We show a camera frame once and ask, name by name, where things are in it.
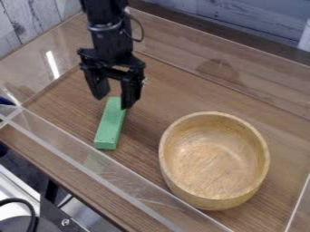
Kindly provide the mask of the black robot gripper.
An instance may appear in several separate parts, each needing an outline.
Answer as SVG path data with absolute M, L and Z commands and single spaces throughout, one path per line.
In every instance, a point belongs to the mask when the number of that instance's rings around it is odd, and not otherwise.
M 132 26 L 128 21 L 109 24 L 86 24 L 90 33 L 92 48 L 80 48 L 80 68 L 89 91 L 97 100 L 109 93 L 108 74 L 116 74 L 121 79 L 121 109 L 129 109 L 140 99 L 144 78 L 126 77 L 130 73 L 140 74 L 145 63 L 133 56 L 133 42 L 142 38 L 132 36 Z

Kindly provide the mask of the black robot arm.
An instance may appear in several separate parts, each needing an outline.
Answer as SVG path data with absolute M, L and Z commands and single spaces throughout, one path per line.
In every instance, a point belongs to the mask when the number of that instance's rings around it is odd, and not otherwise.
M 93 97 L 101 100 L 109 93 L 108 78 L 121 85 L 121 109 L 129 109 L 140 99 L 145 80 L 145 63 L 133 55 L 130 21 L 125 12 L 128 0 L 80 0 L 86 15 L 86 30 L 92 48 L 80 48 L 80 69 Z

